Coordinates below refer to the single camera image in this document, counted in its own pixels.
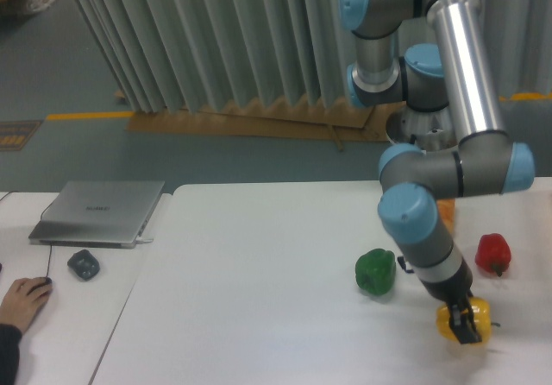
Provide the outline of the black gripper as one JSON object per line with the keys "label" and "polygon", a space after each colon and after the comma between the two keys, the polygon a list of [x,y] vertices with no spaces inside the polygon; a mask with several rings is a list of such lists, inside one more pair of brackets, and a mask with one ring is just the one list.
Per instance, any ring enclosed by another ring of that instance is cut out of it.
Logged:
{"label": "black gripper", "polygon": [[472,283],[473,275],[465,261],[462,261],[456,272],[446,280],[422,281],[433,298],[448,304],[453,303],[448,306],[448,326],[460,344],[478,344],[482,341],[471,303],[474,296],[469,293]]}

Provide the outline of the dark sleeved forearm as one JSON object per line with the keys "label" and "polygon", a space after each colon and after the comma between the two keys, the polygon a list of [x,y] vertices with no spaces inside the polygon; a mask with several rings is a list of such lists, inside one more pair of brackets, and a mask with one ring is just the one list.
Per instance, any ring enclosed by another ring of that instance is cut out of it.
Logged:
{"label": "dark sleeved forearm", "polygon": [[21,331],[13,325],[1,324],[1,384],[14,385],[19,369]]}

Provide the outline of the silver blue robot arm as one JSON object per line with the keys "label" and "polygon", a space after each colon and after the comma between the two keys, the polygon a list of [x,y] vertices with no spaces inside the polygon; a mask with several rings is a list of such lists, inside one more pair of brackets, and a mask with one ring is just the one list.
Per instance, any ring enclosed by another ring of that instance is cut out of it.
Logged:
{"label": "silver blue robot arm", "polygon": [[480,28],[480,0],[339,0],[343,27],[355,38],[348,95],[359,107],[405,102],[413,110],[448,110],[452,149],[396,143],[379,161],[378,214],[431,296],[444,303],[455,341],[487,339],[472,273],[442,221],[437,201],[523,191],[535,179],[530,148],[514,142]]}

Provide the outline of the person's bare hand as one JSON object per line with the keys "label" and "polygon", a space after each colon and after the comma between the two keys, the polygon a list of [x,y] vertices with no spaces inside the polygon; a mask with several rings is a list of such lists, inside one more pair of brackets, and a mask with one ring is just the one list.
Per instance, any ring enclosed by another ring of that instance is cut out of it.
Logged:
{"label": "person's bare hand", "polygon": [[53,283],[27,295],[28,290],[44,281],[45,277],[15,280],[1,303],[1,324],[13,325],[26,333],[36,315],[46,305],[53,291]]}

